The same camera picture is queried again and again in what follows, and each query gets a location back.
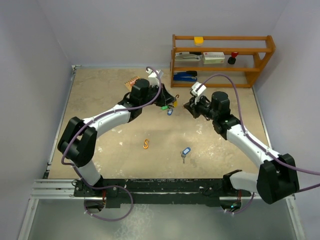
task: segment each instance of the key tag label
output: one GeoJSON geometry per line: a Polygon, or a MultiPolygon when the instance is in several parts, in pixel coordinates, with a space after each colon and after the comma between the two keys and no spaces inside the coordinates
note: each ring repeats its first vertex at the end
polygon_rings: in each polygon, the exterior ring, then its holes
{"type": "Polygon", "coordinates": [[[174,111],[173,108],[170,108],[170,109],[168,110],[168,113],[167,113],[168,116],[171,116],[171,114],[173,113],[173,111],[174,111]]]}
{"type": "Polygon", "coordinates": [[[182,151],[182,153],[183,153],[184,155],[187,155],[190,151],[191,151],[191,148],[190,148],[190,147],[187,147],[185,150],[182,151]]]}

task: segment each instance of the wooden table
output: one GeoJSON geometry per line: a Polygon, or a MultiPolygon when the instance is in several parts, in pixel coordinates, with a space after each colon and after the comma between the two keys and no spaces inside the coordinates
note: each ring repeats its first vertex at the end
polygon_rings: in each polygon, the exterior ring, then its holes
{"type": "MultiPolygon", "coordinates": [[[[97,139],[93,157],[97,170],[104,178],[221,178],[236,169],[257,173],[256,166],[233,144],[218,135],[211,121],[194,119],[182,107],[189,101],[190,89],[170,88],[170,70],[163,69],[162,81],[168,91],[179,94],[178,107],[171,116],[155,105],[143,108],[134,121],[119,125],[97,139]],[[149,148],[144,141],[149,139],[149,148]],[[191,152],[181,158],[186,147],[191,152]]],[[[128,89],[125,82],[134,76],[148,78],[142,68],[83,68],[78,69],[63,118],[59,139],[70,118],[95,116],[112,108],[128,89]]],[[[232,88],[207,88],[211,99],[214,91],[224,91],[231,101],[231,112],[239,117],[232,88]]],[[[239,88],[239,98],[246,127],[267,144],[253,90],[239,88]]],[[[62,154],[56,150],[48,178],[73,179],[77,175],[69,166],[61,164],[62,154]]]]}

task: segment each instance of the yellow block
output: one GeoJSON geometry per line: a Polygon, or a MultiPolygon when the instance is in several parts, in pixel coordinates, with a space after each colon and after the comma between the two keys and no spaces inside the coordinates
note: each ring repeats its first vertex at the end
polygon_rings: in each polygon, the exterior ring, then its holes
{"type": "Polygon", "coordinates": [[[194,44],[196,46],[202,46],[202,44],[204,44],[204,38],[202,36],[195,36],[194,37],[194,44]]]}

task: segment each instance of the orange wooden shelf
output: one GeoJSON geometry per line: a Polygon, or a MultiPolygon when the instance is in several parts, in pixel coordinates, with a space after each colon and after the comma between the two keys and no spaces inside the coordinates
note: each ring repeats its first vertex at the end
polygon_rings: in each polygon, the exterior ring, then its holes
{"type": "MultiPolygon", "coordinates": [[[[247,84],[236,84],[240,88],[251,88],[257,78],[267,65],[271,56],[276,50],[276,45],[270,35],[268,36],[203,36],[206,41],[264,41],[265,47],[210,47],[210,46],[177,46],[177,40],[194,40],[194,36],[172,36],[172,51],[170,62],[171,87],[191,87],[193,83],[176,83],[174,82],[174,72],[176,71],[213,71],[213,72],[244,72],[247,84]],[[175,61],[176,53],[179,52],[223,52],[230,55],[232,52],[238,52],[239,55],[252,56],[253,66],[243,63],[241,66],[239,58],[235,65],[227,63],[204,64],[203,61],[175,61]],[[259,53],[265,53],[260,59],[259,53]]],[[[225,88],[232,87],[231,84],[208,83],[209,88],[225,88]]]]}

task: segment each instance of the wall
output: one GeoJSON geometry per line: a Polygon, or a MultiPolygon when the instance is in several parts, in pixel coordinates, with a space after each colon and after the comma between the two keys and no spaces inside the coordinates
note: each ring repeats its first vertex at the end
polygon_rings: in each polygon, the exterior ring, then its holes
{"type": "Polygon", "coordinates": [[[36,0],[0,1],[0,236],[14,240],[41,178],[71,79],[36,0]]]}
{"type": "MultiPolygon", "coordinates": [[[[320,172],[320,2],[291,0],[272,37],[277,50],[255,87],[272,145],[296,165],[320,172]]],[[[300,187],[320,178],[299,174],[300,187]]],[[[319,239],[320,188],[296,194],[307,237],[319,239]]]]}
{"type": "Polygon", "coordinates": [[[169,66],[172,34],[267,35],[288,0],[38,0],[72,64],[169,66]]]}

